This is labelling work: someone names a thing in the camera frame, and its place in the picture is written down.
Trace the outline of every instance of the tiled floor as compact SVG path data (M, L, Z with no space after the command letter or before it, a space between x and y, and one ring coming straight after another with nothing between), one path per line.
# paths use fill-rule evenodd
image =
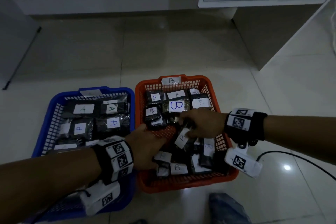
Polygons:
M91 86L134 90L139 81L162 75L207 76L223 112L250 107L274 115L335 116L336 58L320 17L262 72L231 22L211 15L40 20L36 42L10 88L0 92L0 163L30 157L55 94ZM256 157L267 150L289 151L259 142L249 153ZM232 182L205 187L138 191L123 211L58 223L128 224L140 218L149 224L209 223L210 192L231 195L253 223L335 223L331 178L289 155L268 154L262 161L257 179L240 174ZM315 162L336 174L336 167Z

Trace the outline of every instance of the person's right arm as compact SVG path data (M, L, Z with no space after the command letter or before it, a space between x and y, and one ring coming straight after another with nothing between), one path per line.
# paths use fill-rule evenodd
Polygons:
M196 128L187 136L214 138L225 132L227 115L204 108L192 109L181 113L180 124L189 118ZM263 125L266 141L336 165L335 117L269 115Z

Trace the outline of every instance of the basket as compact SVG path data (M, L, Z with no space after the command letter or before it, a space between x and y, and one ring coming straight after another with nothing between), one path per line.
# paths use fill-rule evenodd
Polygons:
M181 82L177 85L162 85L162 78L181 77ZM211 81L202 75L186 76L185 74L161 76L154 80L145 80L138 83L135 88L135 127L144 123L143 112L146 105L145 92L147 90L181 90L197 88L201 93L208 94L210 105L213 111L220 112L216 95ZM165 137L170 141L175 135L174 126L167 126L165 129L152 131L157 137ZM215 138L216 150L227 150L232 147L231 141L227 135L219 135ZM238 175L238 170L230 168L227 176L221 173L199 174L199 175L178 175L167 178L157 178L150 175L150 171L141 171L138 173L138 183L141 189L146 193L157 193L169 190L178 190L191 187L199 187L219 182L228 182L234 180Z
M55 144L55 139L62 122L61 114L66 102L70 99L97 99L109 96L128 94L130 108L130 129L135 129L135 100L134 92L130 88L109 88L109 87L91 87L82 88L78 91L62 92L53 97L50 101L44 122L38 137L32 158L43 156L48 150L51 150ZM125 176L120 181L120 196L112 201L98 213L114 212L124 209L132 200L135 193L136 174L133 171L130 175ZM79 197L67 197L48 211L39 221L57 221L85 217L85 209Z

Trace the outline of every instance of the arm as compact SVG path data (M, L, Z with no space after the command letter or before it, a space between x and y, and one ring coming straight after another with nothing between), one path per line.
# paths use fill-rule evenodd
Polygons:
M142 125L125 140L134 168L154 169L152 157L165 143ZM95 180L101 173L94 150L74 150L0 165L0 223L15 224Z
M218 113L203 108L181 113L193 120L196 128L189 137L213 138L223 133L226 113ZM264 119L265 140L290 150L336 165L336 125L335 117L276 116Z

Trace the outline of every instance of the person's right hand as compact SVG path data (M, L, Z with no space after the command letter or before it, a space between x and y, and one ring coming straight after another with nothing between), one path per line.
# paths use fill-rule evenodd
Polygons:
M206 108L198 108L181 112L180 125L183 124L185 118L191 119L196 124L195 129L191 129L186 133L188 138L215 138L223 133L226 114L213 112Z

